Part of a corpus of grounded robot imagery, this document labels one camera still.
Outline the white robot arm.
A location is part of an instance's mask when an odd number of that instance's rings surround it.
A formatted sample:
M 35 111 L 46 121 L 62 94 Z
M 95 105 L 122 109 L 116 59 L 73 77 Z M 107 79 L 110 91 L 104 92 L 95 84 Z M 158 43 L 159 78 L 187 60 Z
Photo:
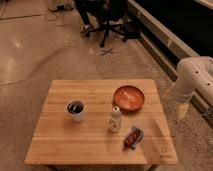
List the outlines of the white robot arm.
M 177 119 L 185 118 L 188 102 L 198 91 L 213 106 L 213 58 L 189 57 L 177 65 L 178 77 L 174 82 L 173 97 L 178 102 Z

